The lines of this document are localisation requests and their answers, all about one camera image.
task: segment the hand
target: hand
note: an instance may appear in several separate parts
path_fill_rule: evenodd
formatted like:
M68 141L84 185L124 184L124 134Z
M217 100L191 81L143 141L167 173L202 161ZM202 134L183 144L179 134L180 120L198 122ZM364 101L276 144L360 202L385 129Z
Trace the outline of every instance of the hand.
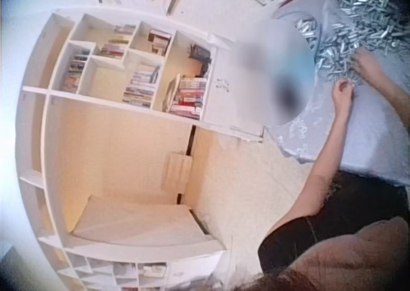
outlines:
M356 61L353 69L371 86L377 87L378 81L384 76L381 66L375 56L365 48L358 49L352 56Z
M335 118L347 119L352 110L353 84L350 80L341 78L333 86L332 93Z

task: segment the hair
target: hair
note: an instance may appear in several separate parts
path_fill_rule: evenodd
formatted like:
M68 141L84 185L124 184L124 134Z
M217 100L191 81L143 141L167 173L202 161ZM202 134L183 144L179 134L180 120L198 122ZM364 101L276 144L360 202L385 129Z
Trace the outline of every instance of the hair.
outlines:
M263 274L260 278L235 287L233 291L318 291L308 278L291 269Z

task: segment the table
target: table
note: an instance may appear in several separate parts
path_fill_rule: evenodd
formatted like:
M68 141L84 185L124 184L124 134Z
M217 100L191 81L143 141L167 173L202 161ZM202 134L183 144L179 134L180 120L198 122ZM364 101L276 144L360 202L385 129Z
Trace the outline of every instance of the table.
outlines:
M302 10L323 22L324 1L295 0L276 11L275 16ZM385 73L410 94L406 65L391 54L387 58L380 54L376 57ZM317 78L306 109L294 121L268 129L284 155L294 156L301 163L317 158L334 118L331 90L331 83ZM357 85L341 168L377 176L397 185L410 185L409 158L409 135L394 109L369 85Z

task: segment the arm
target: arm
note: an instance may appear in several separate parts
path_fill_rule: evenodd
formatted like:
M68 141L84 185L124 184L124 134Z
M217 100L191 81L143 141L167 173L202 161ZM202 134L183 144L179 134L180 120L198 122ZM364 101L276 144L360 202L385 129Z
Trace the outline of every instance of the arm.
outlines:
M352 106L352 94L353 86L347 80L341 79L335 84L333 89L335 118L326 143L313 164L302 192L289 212L270 229L268 235L293 219L312 216L320 211L341 162Z
M389 101L404 127L410 131L410 96L383 73L375 57L367 50L359 49L353 59L357 73Z

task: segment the person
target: person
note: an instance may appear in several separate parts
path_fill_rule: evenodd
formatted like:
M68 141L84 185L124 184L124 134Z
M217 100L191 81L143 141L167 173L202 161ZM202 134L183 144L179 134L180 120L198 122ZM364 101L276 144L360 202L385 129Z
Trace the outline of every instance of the person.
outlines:
M391 103L409 130L410 97L370 52L359 49L353 59L356 72ZM353 84L339 80L332 98L332 128L304 188L259 247L264 275L234 290L410 290L406 191L338 171Z

